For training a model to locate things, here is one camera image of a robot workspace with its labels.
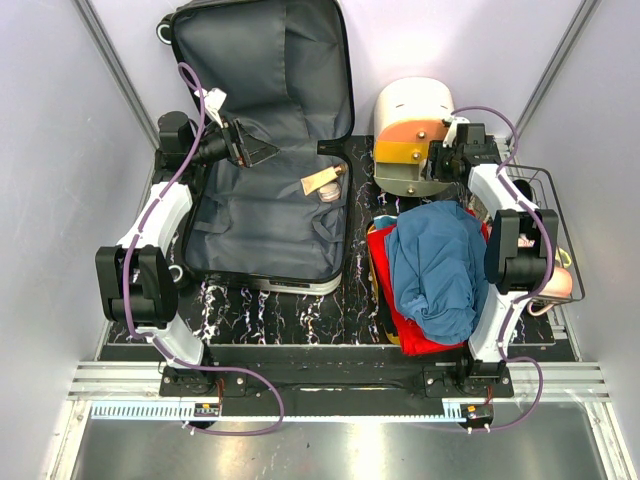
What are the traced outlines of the teal cream cartoon towel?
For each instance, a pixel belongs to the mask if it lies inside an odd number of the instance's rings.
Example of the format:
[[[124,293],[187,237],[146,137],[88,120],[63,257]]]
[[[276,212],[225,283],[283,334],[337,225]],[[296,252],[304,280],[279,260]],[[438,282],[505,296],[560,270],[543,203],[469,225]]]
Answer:
[[[397,225],[397,217],[391,215],[380,215],[373,219],[375,230],[385,230],[394,228]]]

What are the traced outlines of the white black space suitcase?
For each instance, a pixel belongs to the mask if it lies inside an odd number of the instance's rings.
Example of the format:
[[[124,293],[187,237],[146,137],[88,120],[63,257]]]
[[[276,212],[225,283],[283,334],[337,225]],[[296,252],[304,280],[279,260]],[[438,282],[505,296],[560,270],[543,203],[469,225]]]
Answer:
[[[185,222],[195,274],[234,287],[325,295],[340,283],[349,232],[354,123],[344,17],[334,1],[192,1],[157,25],[159,40],[206,90],[278,154],[252,168],[213,164]],[[332,203],[301,179],[345,163]]]

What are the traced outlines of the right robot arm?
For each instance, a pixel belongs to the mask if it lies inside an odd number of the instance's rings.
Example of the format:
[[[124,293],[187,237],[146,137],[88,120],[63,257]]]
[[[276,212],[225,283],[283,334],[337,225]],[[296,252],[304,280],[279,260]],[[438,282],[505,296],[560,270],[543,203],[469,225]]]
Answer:
[[[465,185],[492,219],[484,257],[488,295],[453,374],[457,390],[472,397],[505,381],[516,323],[553,275],[559,217],[518,189],[482,123],[451,116],[443,127],[444,137],[429,146],[428,177]]]

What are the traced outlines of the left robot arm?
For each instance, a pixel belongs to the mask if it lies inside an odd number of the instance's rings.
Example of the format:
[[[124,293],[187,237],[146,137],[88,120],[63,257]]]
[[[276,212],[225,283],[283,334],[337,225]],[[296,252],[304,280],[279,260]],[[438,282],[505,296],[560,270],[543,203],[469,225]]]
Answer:
[[[108,320],[127,327],[135,338],[160,343],[167,362],[163,386],[203,396],[223,383],[207,365],[210,355],[204,343],[178,313],[178,290],[188,273],[169,264],[166,254],[214,163],[227,160],[238,168],[253,167],[279,150],[253,137],[237,120],[202,126],[172,111],[160,117],[158,128],[150,197],[118,244],[98,249],[99,291]]]

